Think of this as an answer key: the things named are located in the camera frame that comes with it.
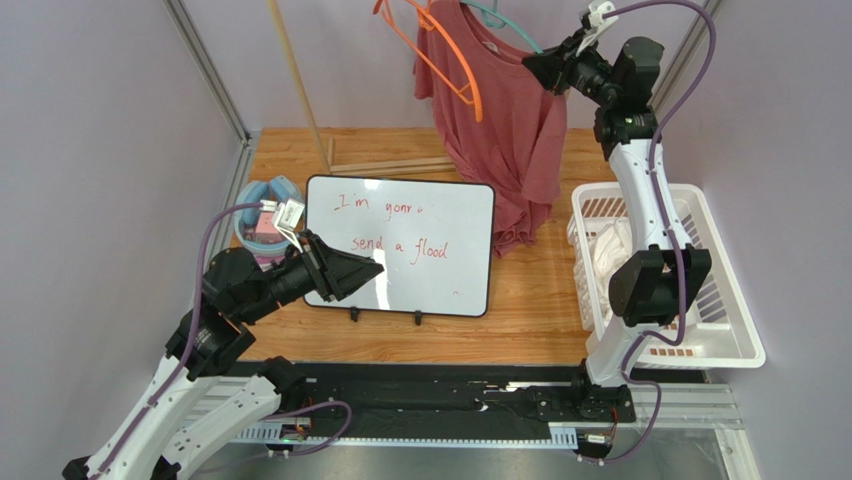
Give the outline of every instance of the light purple wall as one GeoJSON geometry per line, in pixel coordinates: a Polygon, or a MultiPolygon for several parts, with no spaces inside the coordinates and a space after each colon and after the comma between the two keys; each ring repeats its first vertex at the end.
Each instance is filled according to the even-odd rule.
{"type": "Polygon", "coordinates": [[[0,477],[59,478],[187,310],[237,142],[162,2],[0,11],[0,477]]]}
{"type": "Polygon", "coordinates": [[[852,475],[850,18],[848,2],[729,0],[716,60],[663,134],[766,348],[763,368],[721,372],[765,479],[852,475]]]}
{"type": "MultiPolygon", "coordinates": [[[[426,0],[417,0],[421,5],[426,0]]],[[[620,0],[625,6],[639,0],[620,0]]],[[[590,0],[501,0],[499,10],[542,48],[559,44],[580,27],[578,13],[590,0]]],[[[185,0],[228,92],[251,130],[305,126],[296,90],[266,2],[185,0]]],[[[279,0],[316,121],[331,127],[431,127],[430,104],[413,96],[415,53],[379,16],[375,0],[279,0]]],[[[492,5],[491,0],[479,3],[492,5]]],[[[414,7],[391,0],[397,24],[416,39],[414,7]]],[[[602,39],[601,52],[615,58],[635,35],[654,34],[666,47],[667,66],[689,29],[687,9],[631,13],[602,39]]],[[[495,30],[506,41],[527,45],[509,27],[495,30]]],[[[571,95],[568,123],[591,127],[595,105],[571,95]]]]}

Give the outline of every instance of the white laundry basket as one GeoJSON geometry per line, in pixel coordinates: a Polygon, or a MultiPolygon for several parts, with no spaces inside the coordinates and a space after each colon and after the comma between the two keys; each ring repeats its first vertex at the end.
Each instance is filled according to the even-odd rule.
{"type": "MultiPolygon", "coordinates": [[[[684,184],[669,185],[675,209],[695,248],[710,251],[713,266],[687,313],[683,344],[677,348],[651,339],[637,366],[644,368],[757,368],[766,354],[754,328],[754,321],[734,276],[722,239],[707,207],[704,193],[684,184]]],[[[571,196],[574,214],[568,224],[568,241],[574,246],[574,279],[583,328],[593,330],[586,341],[589,353],[597,347],[609,318],[603,318],[589,239],[616,218],[627,216],[627,207],[618,183],[582,185],[571,196]]],[[[663,333],[676,335],[676,325],[663,333]]]]}

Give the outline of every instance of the red shirt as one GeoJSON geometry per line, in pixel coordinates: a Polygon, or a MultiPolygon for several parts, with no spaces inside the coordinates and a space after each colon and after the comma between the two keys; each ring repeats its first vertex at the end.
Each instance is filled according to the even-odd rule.
{"type": "MultiPolygon", "coordinates": [[[[546,92],[521,64],[526,52],[491,34],[458,0],[439,0],[429,10],[456,42],[482,97],[483,120],[417,57],[415,97],[431,97],[435,126],[459,174],[497,192],[494,253],[535,243],[535,231],[559,198],[559,167],[568,123],[565,99],[546,92]]],[[[437,29],[420,28],[420,50],[457,87],[467,75],[437,29]]]]}

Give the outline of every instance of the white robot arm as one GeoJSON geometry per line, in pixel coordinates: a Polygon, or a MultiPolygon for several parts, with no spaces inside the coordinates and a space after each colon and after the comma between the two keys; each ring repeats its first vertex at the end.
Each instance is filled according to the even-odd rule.
{"type": "Polygon", "coordinates": [[[384,271],[370,258],[328,247],[309,230],[297,241],[300,248],[266,271],[242,248],[213,257],[203,275],[203,302],[181,320],[148,389],[104,447],[68,463],[65,479],[188,478],[245,427],[279,409],[302,406],[305,379],[279,357],[265,362],[245,389],[178,431],[198,400],[254,342],[244,323],[253,325],[312,291],[326,301],[346,298],[384,271]],[[182,365],[178,358],[185,350],[190,354],[182,365]],[[168,387],[160,392],[164,382],[168,387]]]}
{"type": "Polygon", "coordinates": [[[282,357],[263,363],[239,392],[222,402],[189,428],[181,429],[163,453],[169,465],[177,465],[177,479],[190,478],[198,467],[249,426],[287,408],[289,400],[301,398],[305,378],[282,357]]]}
{"type": "Polygon", "coordinates": [[[612,398],[601,389],[625,384],[640,352],[634,347],[640,336],[658,336],[683,303],[688,309],[711,266],[709,252],[693,248],[680,224],[657,144],[659,125],[648,105],[663,47],[645,37],[631,38],[613,64],[597,52],[597,38],[618,19],[617,12],[609,1],[592,2],[583,26],[571,37],[523,60],[545,90],[561,95],[575,88],[599,105],[595,138],[627,205],[633,256],[610,280],[615,318],[579,379],[589,385],[590,403],[598,407],[604,405],[600,398],[612,398]],[[632,358],[627,358],[631,348],[632,358]]]}

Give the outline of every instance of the wooden pole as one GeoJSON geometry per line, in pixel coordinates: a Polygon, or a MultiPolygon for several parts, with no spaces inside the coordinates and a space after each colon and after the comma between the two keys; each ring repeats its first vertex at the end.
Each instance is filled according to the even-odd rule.
{"type": "Polygon", "coordinates": [[[419,158],[415,160],[384,160],[381,162],[331,165],[333,175],[447,172],[456,169],[450,157],[419,158]]]}
{"type": "Polygon", "coordinates": [[[275,22],[275,30],[278,31],[278,40],[281,41],[281,48],[287,56],[287,65],[290,67],[290,76],[293,78],[293,83],[296,84],[296,91],[299,93],[299,100],[302,102],[302,111],[305,112],[305,120],[308,121],[308,127],[314,136],[317,153],[319,153],[320,161],[326,173],[330,173],[331,169],[328,164],[328,157],[325,155],[325,148],[322,146],[322,138],[320,138],[317,123],[314,121],[314,112],[311,110],[311,104],[308,102],[308,93],[305,91],[305,84],[302,83],[302,76],[299,74],[299,66],[296,64],[296,55],[293,53],[293,46],[290,45],[290,37],[287,35],[287,27],[284,26],[284,18],[281,16],[281,9],[278,8],[277,0],[266,0],[269,6],[269,14],[275,22]]]}

